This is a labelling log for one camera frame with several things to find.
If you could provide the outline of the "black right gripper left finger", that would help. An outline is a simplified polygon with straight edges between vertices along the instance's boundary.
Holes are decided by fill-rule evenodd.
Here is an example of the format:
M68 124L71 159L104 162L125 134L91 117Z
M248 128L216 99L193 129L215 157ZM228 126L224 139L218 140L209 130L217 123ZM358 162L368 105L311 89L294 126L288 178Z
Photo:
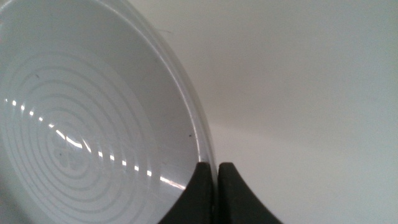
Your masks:
M210 224L213 221L213 178L207 162L196 164L192 178L160 224Z

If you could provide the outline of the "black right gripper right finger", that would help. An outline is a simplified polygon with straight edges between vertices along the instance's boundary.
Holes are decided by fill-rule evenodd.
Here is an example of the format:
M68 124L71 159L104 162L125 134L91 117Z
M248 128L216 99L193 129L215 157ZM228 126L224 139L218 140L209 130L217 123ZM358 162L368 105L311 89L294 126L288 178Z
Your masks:
M232 162L218 169L218 222L224 224L281 224L256 197Z

